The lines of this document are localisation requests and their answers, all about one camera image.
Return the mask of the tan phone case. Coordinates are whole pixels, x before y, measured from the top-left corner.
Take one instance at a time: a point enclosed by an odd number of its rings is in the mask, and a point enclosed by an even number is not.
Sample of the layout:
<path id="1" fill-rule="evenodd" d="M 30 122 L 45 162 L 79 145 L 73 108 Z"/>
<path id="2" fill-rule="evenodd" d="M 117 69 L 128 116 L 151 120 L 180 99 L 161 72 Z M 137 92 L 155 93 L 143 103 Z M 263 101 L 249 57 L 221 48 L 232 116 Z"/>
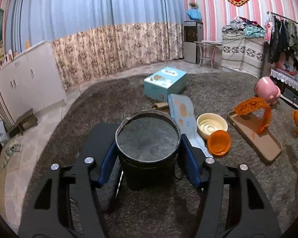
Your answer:
<path id="1" fill-rule="evenodd" d="M 283 148 L 281 142 L 269 130 L 262 135 L 256 133 L 260 120 L 254 114 L 239 116 L 230 111 L 227 118 L 265 164 L 272 164 L 279 156 Z"/>

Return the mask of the grey water dispenser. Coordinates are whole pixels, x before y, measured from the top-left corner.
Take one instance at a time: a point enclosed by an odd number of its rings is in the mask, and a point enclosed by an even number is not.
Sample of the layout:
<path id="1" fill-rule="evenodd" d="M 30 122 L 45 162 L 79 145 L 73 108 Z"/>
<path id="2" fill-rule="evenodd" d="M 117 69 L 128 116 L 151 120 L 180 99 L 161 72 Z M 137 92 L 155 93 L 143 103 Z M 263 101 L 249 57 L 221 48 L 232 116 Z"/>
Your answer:
<path id="1" fill-rule="evenodd" d="M 203 23 L 201 21 L 184 21 L 184 60 L 197 64 L 200 56 L 197 42 L 203 40 Z"/>

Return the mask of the orange plastic lid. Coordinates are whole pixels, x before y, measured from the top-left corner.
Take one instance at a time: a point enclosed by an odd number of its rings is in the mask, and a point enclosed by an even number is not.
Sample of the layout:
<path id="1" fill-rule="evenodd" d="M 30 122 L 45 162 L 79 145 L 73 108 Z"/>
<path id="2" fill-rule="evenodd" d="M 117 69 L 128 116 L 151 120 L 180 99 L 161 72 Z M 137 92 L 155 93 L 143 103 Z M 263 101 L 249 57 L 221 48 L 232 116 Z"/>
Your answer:
<path id="1" fill-rule="evenodd" d="M 231 138 L 228 132 L 217 130 L 207 140 L 208 151 L 215 156 L 227 154 L 231 147 Z"/>

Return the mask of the black flat wallet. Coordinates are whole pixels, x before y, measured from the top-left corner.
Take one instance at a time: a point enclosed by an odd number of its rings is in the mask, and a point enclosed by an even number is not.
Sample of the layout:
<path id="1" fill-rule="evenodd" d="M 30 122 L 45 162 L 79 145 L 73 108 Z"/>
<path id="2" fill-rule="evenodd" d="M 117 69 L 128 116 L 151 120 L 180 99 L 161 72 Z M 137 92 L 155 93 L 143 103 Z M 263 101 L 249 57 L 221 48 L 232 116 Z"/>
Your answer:
<path id="1" fill-rule="evenodd" d="M 99 204 L 107 211 L 117 198 L 122 180 L 115 134 L 118 124 L 98 123 L 84 140 L 78 160 L 93 158 L 90 179 L 96 187 Z"/>

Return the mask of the brown paper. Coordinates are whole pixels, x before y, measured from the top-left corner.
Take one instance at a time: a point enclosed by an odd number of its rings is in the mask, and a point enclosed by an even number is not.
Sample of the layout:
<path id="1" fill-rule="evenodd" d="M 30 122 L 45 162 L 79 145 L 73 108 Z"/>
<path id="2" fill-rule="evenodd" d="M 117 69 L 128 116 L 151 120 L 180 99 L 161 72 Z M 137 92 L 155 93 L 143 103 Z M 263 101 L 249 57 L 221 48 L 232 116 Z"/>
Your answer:
<path id="1" fill-rule="evenodd" d="M 152 109 L 169 114 L 169 104 L 167 102 L 158 102 L 152 105 Z"/>

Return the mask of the cream plastic bowl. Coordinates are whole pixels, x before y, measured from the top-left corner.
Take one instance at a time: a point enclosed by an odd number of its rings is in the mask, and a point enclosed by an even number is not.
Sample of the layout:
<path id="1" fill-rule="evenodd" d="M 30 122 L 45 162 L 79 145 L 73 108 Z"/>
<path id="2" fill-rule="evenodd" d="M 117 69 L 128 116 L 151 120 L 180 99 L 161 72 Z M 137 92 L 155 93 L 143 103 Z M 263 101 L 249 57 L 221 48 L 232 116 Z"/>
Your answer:
<path id="1" fill-rule="evenodd" d="M 218 114 L 204 113 L 200 115 L 197 120 L 197 132 L 204 140 L 208 140 L 209 136 L 216 131 L 228 130 L 227 121 Z"/>

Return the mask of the black round container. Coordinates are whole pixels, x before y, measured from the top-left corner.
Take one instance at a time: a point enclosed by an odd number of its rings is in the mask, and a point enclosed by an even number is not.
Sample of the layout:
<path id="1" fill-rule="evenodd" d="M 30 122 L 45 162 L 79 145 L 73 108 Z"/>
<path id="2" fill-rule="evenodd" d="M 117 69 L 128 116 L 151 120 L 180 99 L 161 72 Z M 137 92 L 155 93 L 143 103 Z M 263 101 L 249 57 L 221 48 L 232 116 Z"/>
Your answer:
<path id="1" fill-rule="evenodd" d="M 115 134 L 118 157 L 132 190 L 169 186 L 175 177 L 181 132 L 167 113 L 142 110 L 127 116 Z"/>

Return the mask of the white cabinet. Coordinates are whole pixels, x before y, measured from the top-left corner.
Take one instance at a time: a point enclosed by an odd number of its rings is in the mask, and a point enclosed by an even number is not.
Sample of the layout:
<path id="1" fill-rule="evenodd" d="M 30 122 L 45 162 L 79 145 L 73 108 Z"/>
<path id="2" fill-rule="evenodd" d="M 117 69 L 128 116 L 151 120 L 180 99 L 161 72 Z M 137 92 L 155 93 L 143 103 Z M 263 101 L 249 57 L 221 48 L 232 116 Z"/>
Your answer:
<path id="1" fill-rule="evenodd" d="M 12 123 L 64 102 L 66 92 L 49 41 L 42 41 L 0 69 L 0 95 Z"/>

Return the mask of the clothes rack with garments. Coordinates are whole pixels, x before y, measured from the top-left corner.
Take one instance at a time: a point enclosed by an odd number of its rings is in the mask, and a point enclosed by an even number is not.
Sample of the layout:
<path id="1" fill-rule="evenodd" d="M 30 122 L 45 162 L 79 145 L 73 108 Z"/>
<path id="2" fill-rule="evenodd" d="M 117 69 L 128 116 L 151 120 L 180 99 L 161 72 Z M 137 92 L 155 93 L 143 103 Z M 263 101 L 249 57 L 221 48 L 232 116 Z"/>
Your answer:
<path id="1" fill-rule="evenodd" d="M 268 11 L 264 43 L 266 72 L 278 71 L 298 81 L 298 22 Z"/>

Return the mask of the small metal stool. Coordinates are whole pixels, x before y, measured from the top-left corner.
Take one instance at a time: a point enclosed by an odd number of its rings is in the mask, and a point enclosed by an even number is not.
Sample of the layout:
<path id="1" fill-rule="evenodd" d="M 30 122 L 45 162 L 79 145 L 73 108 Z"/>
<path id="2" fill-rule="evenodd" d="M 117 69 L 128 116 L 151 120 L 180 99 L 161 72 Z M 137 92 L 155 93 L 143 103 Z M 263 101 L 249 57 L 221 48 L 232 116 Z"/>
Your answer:
<path id="1" fill-rule="evenodd" d="M 216 50 L 220 49 L 222 46 L 222 42 L 217 41 L 195 41 L 196 47 L 199 49 L 200 58 L 199 58 L 199 67 L 202 66 L 202 62 L 208 61 L 210 62 L 211 69 L 214 68 L 215 63 L 215 54 Z"/>

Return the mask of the low lace covered shelf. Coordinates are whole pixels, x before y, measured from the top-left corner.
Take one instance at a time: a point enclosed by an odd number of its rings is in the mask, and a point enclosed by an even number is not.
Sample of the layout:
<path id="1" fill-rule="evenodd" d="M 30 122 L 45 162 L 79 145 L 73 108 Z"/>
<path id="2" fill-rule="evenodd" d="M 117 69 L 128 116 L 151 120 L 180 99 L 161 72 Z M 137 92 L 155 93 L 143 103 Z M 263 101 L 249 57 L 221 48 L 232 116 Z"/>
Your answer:
<path id="1" fill-rule="evenodd" d="M 281 90 L 282 100 L 298 109 L 298 80 L 278 69 L 270 70 L 270 78 Z"/>

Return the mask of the blue floral curtain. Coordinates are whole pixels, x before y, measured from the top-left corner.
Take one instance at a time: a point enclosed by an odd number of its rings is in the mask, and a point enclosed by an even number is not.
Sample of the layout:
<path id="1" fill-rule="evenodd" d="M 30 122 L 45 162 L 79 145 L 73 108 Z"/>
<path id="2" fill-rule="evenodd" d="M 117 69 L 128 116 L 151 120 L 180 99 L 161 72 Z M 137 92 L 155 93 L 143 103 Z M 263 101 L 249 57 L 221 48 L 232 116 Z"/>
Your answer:
<path id="1" fill-rule="evenodd" d="M 65 87 L 180 59 L 184 0 L 10 0 L 5 47 L 51 42 Z"/>

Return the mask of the teal cardboard box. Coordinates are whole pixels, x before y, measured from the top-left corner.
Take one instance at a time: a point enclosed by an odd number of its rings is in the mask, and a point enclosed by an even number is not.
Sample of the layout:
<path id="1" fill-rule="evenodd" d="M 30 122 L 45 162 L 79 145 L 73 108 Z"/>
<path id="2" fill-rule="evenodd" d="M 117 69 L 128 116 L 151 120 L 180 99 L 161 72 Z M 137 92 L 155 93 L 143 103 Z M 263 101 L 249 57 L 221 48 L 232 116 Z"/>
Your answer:
<path id="1" fill-rule="evenodd" d="M 186 71 L 165 67 L 144 79 L 144 94 L 160 102 L 168 102 L 168 95 L 180 93 L 187 85 Z"/>

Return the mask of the small wooden step stool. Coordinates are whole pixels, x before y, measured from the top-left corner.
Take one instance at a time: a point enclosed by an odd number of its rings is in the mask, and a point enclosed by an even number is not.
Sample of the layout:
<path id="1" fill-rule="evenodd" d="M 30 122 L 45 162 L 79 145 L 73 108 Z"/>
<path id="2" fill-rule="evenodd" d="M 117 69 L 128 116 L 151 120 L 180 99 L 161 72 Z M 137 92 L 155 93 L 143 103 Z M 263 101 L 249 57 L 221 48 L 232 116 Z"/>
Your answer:
<path id="1" fill-rule="evenodd" d="M 31 108 L 27 112 L 25 112 L 22 116 L 20 116 L 14 125 L 8 128 L 8 135 L 10 138 L 13 138 L 17 134 L 23 135 L 23 133 L 38 125 L 38 118 L 33 113 L 33 109 Z"/>

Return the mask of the pink pig mug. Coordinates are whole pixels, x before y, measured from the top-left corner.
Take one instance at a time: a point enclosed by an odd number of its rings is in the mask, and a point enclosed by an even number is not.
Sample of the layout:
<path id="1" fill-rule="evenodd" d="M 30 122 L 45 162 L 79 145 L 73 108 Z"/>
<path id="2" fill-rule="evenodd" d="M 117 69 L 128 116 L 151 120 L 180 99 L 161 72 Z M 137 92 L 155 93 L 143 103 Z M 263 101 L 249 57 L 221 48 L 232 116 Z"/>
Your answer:
<path id="1" fill-rule="evenodd" d="M 277 100 L 281 96 L 279 87 L 277 87 L 268 76 L 262 77 L 257 81 L 254 92 L 270 105 L 277 103 Z"/>

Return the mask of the covered cabinet with clothes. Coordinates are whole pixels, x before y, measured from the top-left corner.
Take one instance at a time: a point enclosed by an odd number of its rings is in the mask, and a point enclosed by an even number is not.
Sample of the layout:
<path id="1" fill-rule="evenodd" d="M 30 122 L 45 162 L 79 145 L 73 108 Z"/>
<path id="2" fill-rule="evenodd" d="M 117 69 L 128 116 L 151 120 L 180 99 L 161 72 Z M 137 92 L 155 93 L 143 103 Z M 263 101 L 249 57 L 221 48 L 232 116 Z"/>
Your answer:
<path id="1" fill-rule="evenodd" d="M 259 78 L 264 64 L 264 34 L 257 22 L 233 18 L 222 28 L 221 66 Z"/>

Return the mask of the light blue booklet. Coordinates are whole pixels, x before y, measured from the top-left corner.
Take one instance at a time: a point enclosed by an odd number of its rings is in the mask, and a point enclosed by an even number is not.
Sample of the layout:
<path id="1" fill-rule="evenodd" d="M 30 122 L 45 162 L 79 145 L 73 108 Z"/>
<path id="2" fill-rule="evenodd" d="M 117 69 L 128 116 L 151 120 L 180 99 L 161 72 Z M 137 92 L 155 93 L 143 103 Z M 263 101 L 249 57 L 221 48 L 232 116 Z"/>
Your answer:
<path id="1" fill-rule="evenodd" d="M 213 157 L 197 132 L 197 123 L 191 99 L 185 95 L 168 95 L 170 116 L 178 124 L 181 134 L 186 134 L 192 147 L 200 148 L 206 157 Z"/>

